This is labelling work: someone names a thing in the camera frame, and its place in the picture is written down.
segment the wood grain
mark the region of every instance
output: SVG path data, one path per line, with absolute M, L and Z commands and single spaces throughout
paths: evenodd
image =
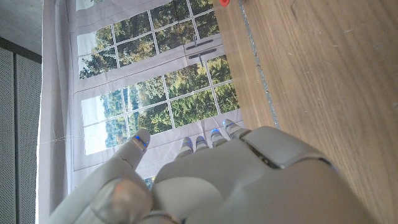
M 238 2 L 214 7 L 245 127 L 274 126 Z
M 227 52 L 247 46 L 242 31 L 230 31 L 242 19 L 236 2 L 216 11 Z M 281 129 L 328 155 L 381 223 L 398 223 L 398 2 L 243 4 Z M 242 85 L 239 103 L 256 92 Z M 256 111 L 242 112 L 256 123 Z

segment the metal panel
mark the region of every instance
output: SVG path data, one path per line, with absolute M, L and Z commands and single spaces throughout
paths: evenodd
M 39 127 L 41 64 L 17 55 L 17 163 L 19 223 L 35 222 L 36 146 Z
M 0 223 L 16 222 L 14 62 L 0 49 Z

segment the window frame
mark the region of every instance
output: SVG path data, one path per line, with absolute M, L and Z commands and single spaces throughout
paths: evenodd
M 143 38 L 143 37 L 145 37 L 145 36 L 147 36 L 147 35 L 152 35 L 152 40 L 153 40 L 153 43 L 154 43 L 154 47 L 155 47 L 156 54 L 155 54 L 154 56 L 151 56 L 151 57 L 156 57 L 157 55 L 161 54 L 160 51 L 159 51 L 159 45 L 158 45 L 156 33 L 159 32 L 159 31 L 162 31 L 162 30 L 166 30 L 167 28 L 172 27 L 172 26 L 175 26 L 175 25 L 177 25 L 177 24 L 180 24 L 180 23 L 183 23 L 183 22 L 187 22 L 187 21 L 191 21 L 191 22 L 192 22 L 192 24 L 193 24 L 193 30 L 195 31 L 195 35 L 196 35 L 196 37 L 197 37 L 198 40 L 201 40 L 201 37 L 200 37 L 200 35 L 199 35 L 198 27 L 197 27 L 197 23 L 196 23 L 195 19 L 196 19 L 197 17 L 203 16 L 203 15 L 205 15 L 205 14 L 210 14 L 210 13 L 214 12 L 214 8 L 212 7 L 211 9 L 209 9 L 209 10 L 207 10 L 207 11 L 203 11 L 203 12 L 201 12 L 201 13 L 198 13 L 198 14 L 196 14 L 196 15 L 193 15 L 192 8 L 191 8 L 191 4 L 190 4 L 190 0 L 186 0 L 186 4 L 187 4 L 187 7 L 188 7 L 188 11 L 189 11 L 189 13 L 190 13 L 190 16 L 189 16 L 188 18 L 182 19 L 181 21 L 176 21 L 176 22 L 167 24 L 167 25 L 162 26 L 162 27 L 160 27 L 160 28 L 158 28 L 158 29 L 155 29 L 155 28 L 154 28 L 154 24 L 153 24 L 153 20 L 152 20 L 152 14 L 151 14 L 151 12 L 150 12 L 151 9 L 148 9 L 148 10 L 146 10 L 146 11 L 143 11 L 143 12 L 138 13 L 138 14 L 145 13 L 145 12 L 147 13 L 147 15 L 148 15 L 148 20 L 149 20 L 149 24 L 150 24 L 150 31 L 145 32 L 145 33 L 143 33 L 143 34 L 141 34 L 141 35 L 138 35 L 137 37 L 133 37 L 133 38 L 130 38 L 130 39 L 122 40 L 122 41 L 120 41 L 120 42 L 116 42 L 116 35 L 115 35 L 115 31 L 114 31 L 114 25 L 115 25 L 116 23 L 118 23 L 118 22 L 121 22 L 121 21 L 123 21 L 123 20 L 125 20 L 125 19 L 129 19 L 129 18 L 134 17 L 134 16 L 136 16 L 136 15 L 138 15 L 138 14 L 135 14 L 135 15 L 129 17 L 129 18 L 122 19 L 121 21 L 118 21 L 118 22 L 113 22 L 111 25 L 107 25 L 107 26 L 111 26 L 111 35 L 112 35 L 112 39 L 113 39 L 113 44 L 111 44 L 111 45 L 109 45 L 109 46 L 107 46 L 107 47 L 104 47 L 104 48 L 102 48 L 101 50 L 95 50 L 95 51 L 92 51 L 92 52 L 90 52 L 90 53 L 81 54 L 81 55 L 79 55 L 79 54 L 77 53 L 78 61 L 79 61 L 79 59 L 82 58 L 82 57 L 87 57 L 87 56 L 90 56 L 90 55 L 98 54 L 98 53 L 103 52 L 103 51 L 105 51 L 105 50 L 109 50 L 109 49 L 114 48 L 115 57 L 116 57 L 116 68 L 113 68 L 112 70 L 119 69 L 119 68 L 121 68 L 121 64 L 120 64 L 120 59 L 119 59 L 118 46 L 120 46 L 121 44 L 125 44 L 125 43 L 127 43 L 127 42 L 132 42 L 132 41 L 138 40 L 138 39 Z
M 128 110 L 127 110 L 126 104 L 125 104 L 125 102 L 124 102 L 124 92 L 123 92 L 123 89 L 128 87 L 128 86 L 124 86 L 124 87 L 121 87 L 121 88 L 117 89 L 117 90 L 119 90 L 119 91 L 121 92 L 121 99 L 122 99 L 122 102 L 123 102 L 123 103 L 122 103 L 122 105 L 123 105 L 123 112 L 122 112 L 121 114 L 118 114 L 118 115 L 115 115 L 115 116 L 112 116 L 112 117 L 109 117 L 109 118 L 105 118 L 104 120 L 97 121 L 97 122 L 94 122 L 94 123 L 91 123 L 91 124 L 88 124 L 88 125 L 84 125 L 84 124 L 83 124 L 82 128 L 85 129 L 85 128 L 88 128 L 88 127 L 90 127 L 90 126 L 94 126 L 94 125 L 97 125 L 97 124 L 105 123 L 105 122 L 107 122 L 107 121 L 111 121 L 111 120 L 114 120 L 114 119 L 119 118 L 119 117 L 124 117 L 124 120 L 125 120 L 125 122 L 126 122 L 127 138 L 129 138 L 129 137 L 131 137 L 131 136 L 134 134 L 134 133 L 130 133 L 130 130 L 129 130 L 128 117 L 129 117 L 130 115 L 132 115 L 132 114 L 134 114 L 134 113 L 138 113 L 138 112 L 140 112 L 140 111 L 144 111 L 144 110 L 153 108 L 153 107 L 155 107 L 155 106 L 167 104 L 167 107 L 168 107 L 168 109 L 169 109 L 170 121 L 171 121 L 171 125 L 172 125 L 172 128 L 171 128 L 171 129 L 168 129 L 168 130 L 172 130 L 172 129 L 175 129 L 175 128 L 176 128 L 176 126 L 175 126 L 175 121 L 174 121 L 174 114 L 173 114 L 173 110 L 172 110 L 172 106 L 171 106 L 172 102 L 173 102 L 173 101 L 176 101 L 176 100 L 179 100 L 179 99 L 182 99 L 182 98 L 186 98 L 186 97 L 192 96 L 192 95 L 194 95 L 194 94 L 196 94 L 196 93 L 200 93 L 200 92 L 203 92 L 203 91 L 207 91 L 207 90 L 211 90 L 211 94 L 212 94 L 212 96 L 213 96 L 213 101 L 214 101 L 214 104 L 215 104 L 216 110 L 217 110 L 217 115 L 221 115 L 222 112 L 221 112 L 221 110 L 220 110 L 220 105 L 218 104 L 218 99 L 217 99 L 217 95 L 216 95 L 216 92 L 215 92 L 215 88 L 217 88 L 217 87 L 219 87 L 219 86 L 223 86 L 223 85 L 230 84 L 230 83 L 232 83 L 233 81 L 232 81 L 232 79 L 230 79 L 230 80 L 226 80 L 226 81 L 223 81 L 223 82 L 220 82 L 220 83 L 217 83 L 217 84 L 213 84 L 213 80 L 212 80 L 212 77 L 211 77 L 211 74 L 210 74 L 210 71 L 209 71 L 209 68 L 208 68 L 208 64 L 207 64 L 207 62 L 208 62 L 209 60 L 211 60 L 211 59 L 214 59 L 214 58 L 209 58 L 209 59 L 207 59 L 207 60 L 205 60 L 205 61 L 203 62 L 203 65 L 204 65 L 205 70 L 206 70 L 206 75 L 207 75 L 207 78 L 208 78 L 208 84 L 209 84 L 208 86 L 206 86 L 206 87 L 204 87 L 204 88 L 201 88 L 201 89 L 198 89 L 198 90 L 194 90 L 194 91 L 192 91 L 192 92 L 190 92 L 190 93 L 186 93 L 186 94 L 182 94 L 182 95 L 179 95 L 179 96 L 176 96 L 176 97 L 173 97 L 173 98 L 169 98 L 169 89 L 168 89 L 168 87 L 167 87 L 167 85 L 166 85 L 166 81 L 165 81 L 165 75 L 166 75 L 166 74 L 159 75 L 159 76 L 155 76 L 155 77 L 162 77 L 163 90 L 164 90 L 165 98 L 166 98 L 166 99 L 163 100 L 163 101 L 157 102 L 157 103 L 153 103 L 153 104 L 151 104 L 151 105 L 142 106 L 142 107 L 140 107 L 140 108 L 138 108 L 138 109 L 134 109 L 134 110 L 131 110 L 131 111 L 128 111 Z
M 146 7 L 144 11 L 147 11 L 150 13 L 151 9 L 163 5 L 163 4 L 165 4 L 165 2 L 167 3 L 169 1 L 146 1 L 147 4 L 144 6 L 144 7 Z M 186 18 L 181 21 L 178 21 L 178 22 L 188 21 L 189 19 L 191 19 L 193 21 L 194 27 L 196 27 L 196 23 L 194 21 L 194 19 L 196 17 L 202 16 L 206 13 L 214 11 L 214 9 L 211 9 L 211 10 L 201 12 L 197 15 L 192 16 L 192 10 L 191 10 L 189 1 L 187 1 L 187 6 L 190 10 L 191 17 Z M 112 24 L 114 45 L 108 47 L 108 48 L 111 48 L 111 47 L 114 47 L 115 45 L 121 44 L 123 42 L 128 42 L 128 41 L 131 41 L 132 39 L 138 39 L 144 35 L 149 35 L 150 33 L 153 36 L 153 35 L 155 35 L 155 32 L 157 30 L 165 29 L 169 26 L 175 25 L 175 23 L 168 24 L 168 25 L 163 26 L 156 30 L 153 30 L 151 28 L 150 32 L 147 32 L 145 34 L 142 34 L 140 36 L 134 37 L 129 40 L 124 40 L 122 42 L 115 43 L 116 39 L 114 38 L 113 24 L 127 19 L 125 16 L 126 14 L 135 16 L 142 12 L 143 11 L 137 11 L 135 8 L 128 9 L 128 10 L 125 10 L 123 14 L 116 14 L 116 15 L 112 16 L 112 18 L 103 19 L 101 21 L 95 22 L 94 24 L 92 24 L 88 27 L 84 27 L 84 26 L 77 27 L 74 32 L 70 33 L 71 57 L 72 57 L 71 75 L 73 74 L 73 91 L 74 91 L 73 100 L 71 100 L 71 102 L 73 103 L 73 117 L 74 117 L 73 124 L 72 124 L 73 125 L 73 136 L 75 138 L 75 140 L 73 142 L 73 146 L 72 146 L 72 148 L 73 148 L 72 149 L 73 171 L 86 169 L 87 167 L 91 167 L 91 166 L 95 166 L 95 165 L 104 163 L 105 161 L 110 159 L 110 157 L 120 147 L 120 146 L 115 146 L 115 147 L 112 147 L 112 148 L 109 148 L 109 149 L 106 149 L 104 151 L 97 152 L 94 154 L 89 154 L 89 155 L 85 154 L 83 120 L 82 120 L 82 113 L 81 113 L 81 101 L 82 100 L 85 100 L 87 98 L 96 97 L 96 96 L 99 96 L 99 95 L 102 95 L 105 93 L 109 93 L 114 90 L 118 90 L 118 89 L 122 90 L 122 88 L 126 86 L 126 83 L 130 83 L 130 85 L 131 85 L 134 83 L 143 82 L 150 78 L 158 77 L 160 74 L 162 74 L 162 76 L 163 76 L 162 81 L 164 82 L 165 81 L 164 75 L 166 73 L 176 71 L 178 69 L 184 68 L 184 67 L 192 65 L 194 63 L 200 63 L 199 58 L 189 59 L 189 56 L 195 55 L 202 51 L 206 51 L 209 49 L 216 49 L 216 52 L 212 52 L 208 55 L 202 56 L 202 59 L 204 62 L 206 62 L 207 60 L 209 60 L 211 58 L 225 54 L 224 48 L 223 48 L 223 43 L 221 41 L 221 35 L 215 34 L 215 35 L 206 37 L 204 39 L 201 39 L 201 41 L 199 41 L 199 43 L 200 43 L 202 41 L 206 42 L 207 40 L 213 40 L 212 42 L 210 42 L 208 44 L 201 45 L 201 46 L 187 50 L 187 47 L 191 47 L 194 44 L 193 40 L 192 40 L 192 42 L 190 42 L 190 43 L 181 45 L 175 49 L 171 49 L 164 53 L 155 55 L 154 57 L 147 58 L 145 60 L 136 62 L 134 64 L 130 64 L 130 65 L 118 68 L 118 69 L 113 69 L 108 72 L 104 72 L 99 75 L 80 80 L 79 73 L 78 73 L 78 67 L 77 67 L 77 65 L 78 65 L 78 63 L 77 63 L 77 60 L 78 60 L 77 42 L 76 42 L 77 35 L 85 34 L 88 32 L 93 32 L 93 31 L 96 31 L 102 27 L 109 25 L 109 24 Z M 210 73 L 208 71 L 207 64 L 205 66 L 206 66 L 206 73 L 207 73 L 208 77 L 210 77 Z M 224 84 L 227 84 L 230 82 L 232 82 L 232 80 L 228 80 L 227 82 L 223 82 L 223 83 L 217 83 L 216 85 L 214 85 L 212 80 L 210 80 L 209 81 L 210 86 L 203 88 L 201 90 L 197 90 L 197 91 L 188 93 L 186 95 L 178 96 L 171 100 L 177 100 L 177 99 L 186 97 L 188 95 L 193 95 L 200 91 L 205 91 L 210 88 L 212 89 L 213 99 L 217 100 L 217 97 L 216 97 L 215 91 L 214 91 L 214 87 L 224 85 Z M 155 105 L 149 105 L 147 107 L 139 108 L 139 110 L 134 110 L 131 113 L 134 113 L 134 112 L 140 111 L 140 110 L 144 110 L 144 109 L 150 108 L 152 106 L 155 106 Z M 169 105 L 169 103 L 168 103 L 168 109 L 169 109 L 169 113 L 171 113 L 172 110 L 171 110 L 171 106 Z M 240 111 L 239 110 L 233 111 L 233 113 L 231 113 L 231 114 L 232 114 L 231 119 L 234 119 L 238 115 L 240 116 Z M 219 128 L 219 127 L 214 126 L 214 124 L 212 124 L 212 125 L 209 125 L 209 127 Z M 181 138 L 183 138 L 184 136 L 176 136 L 174 134 L 174 128 L 175 128 L 175 125 L 172 126 L 171 130 L 162 132 L 162 135 L 164 135 L 165 138 L 169 139 L 170 141 L 178 141 Z M 198 125 L 195 123 L 192 123 L 192 125 L 188 124 L 188 125 L 185 125 L 185 126 L 179 127 L 179 128 L 183 128 L 183 129 L 188 128 L 189 132 L 192 133 L 193 135 L 200 134 L 203 132 L 203 130 L 200 129 L 198 127 Z M 154 142 L 158 142 L 158 144 L 162 144 L 162 140 L 159 140 L 159 139 L 157 140 L 158 137 L 156 136 L 156 134 L 151 137 L 153 138 Z

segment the forest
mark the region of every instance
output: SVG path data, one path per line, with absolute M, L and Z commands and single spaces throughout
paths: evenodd
M 210 59 L 206 64 L 214 84 L 232 79 L 225 55 Z M 176 128 L 218 114 L 211 88 L 189 95 L 210 87 L 206 69 L 200 63 L 165 74 L 164 78 Z M 233 83 L 216 86 L 214 90 L 221 113 L 239 108 Z M 172 129 L 162 76 L 101 95 L 101 101 L 104 116 L 110 119 L 106 121 L 106 147 L 124 143 L 127 130 L 133 134 L 146 128 L 151 134 L 157 134 Z M 127 122 L 122 114 L 127 114 Z
M 211 0 L 191 0 L 194 17 L 213 8 Z M 150 10 L 154 30 L 150 27 L 148 12 L 142 12 L 123 21 L 95 31 L 93 54 L 79 57 L 79 78 L 89 78 L 117 68 L 116 54 L 120 67 L 139 62 L 159 53 L 193 42 L 197 25 L 199 39 L 219 33 L 214 11 L 190 17 L 186 0 L 173 0 Z

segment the white robotic hand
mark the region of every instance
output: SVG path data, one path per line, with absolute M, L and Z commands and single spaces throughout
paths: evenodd
M 152 208 L 152 197 L 135 169 L 150 141 L 138 130 L 53 212 L 50 223 L 135 223 Z
M 375 223 L 324 154 L 282 131 L 230 120 L 231 138 L 183 139 L 151 192 L 135 173 L 140 129 L 54 211 L 51 223 Z

